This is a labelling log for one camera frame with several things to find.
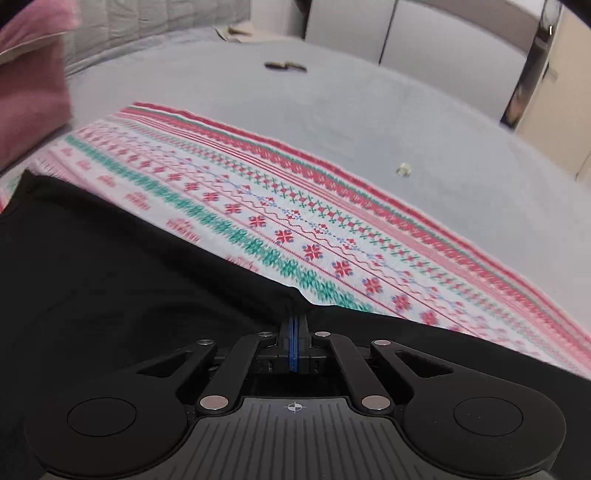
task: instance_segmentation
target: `white cabinet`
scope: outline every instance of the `white cabinet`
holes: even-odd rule
[[[379,63],[395,0],[313,0],[306,41]]]
[[[526,57],[509,42],[456,15],[399,0],[382,65],[432,85],[498,121]]]
[[[544,0],[313,0],[306,41],[416,78],[499,121]]]

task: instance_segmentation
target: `black circular pad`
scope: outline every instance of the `black circular pad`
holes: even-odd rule
[[[402,428],[442,468],[460,476],[520,478],[554,462],[566,425],[542,394],[459,366],[418,383]]]
[[[187,429],[166,379],[116,374],[48,400],[25,421],[31,450],[51,472],[131,476],[166,457]]]
[[[93,398],[75,406],[68,424],[81,435],[108,437],[127,429],[135,421],[135,407],[119,398]]]
[[[514,432],[523,421],[521,410],[515,405],[493,397],[464,400],[456,406],[453,416],[469,432],[489,437]]]

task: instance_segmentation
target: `ribbed black surface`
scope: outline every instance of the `ribbed black surface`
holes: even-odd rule
[[[290,404],[301,410],[292,411]],[[199,421],[185,445],[135,480],[458,480],[418,457],[385,419],[342,398],[247,398]],[[540,472],[531,480],[550,479]]]

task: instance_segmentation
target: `black cloth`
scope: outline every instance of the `black cloth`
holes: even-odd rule
[[[369,346],[389,338],[541,391],[567,436],[553,468],[587,480],[591,382],[484,340],[406,320],[317,307],[277,284],[60,180],[25,172],[0,215],[0,478],[43,471],[23,435],[45,395],[212,338],[230,347],[293,313]]]
[[[0,28],[17,16],[34,0],[0,0]]]

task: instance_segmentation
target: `crosshair marking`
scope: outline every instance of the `crosshair marking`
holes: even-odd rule
[[[299,403],[293,402],[283,408],[287,408],[287,410],[292,411],[293,413],[296,413],[296,412],[300,411],[302,408],[305,408],[305,406],[300,405]]]

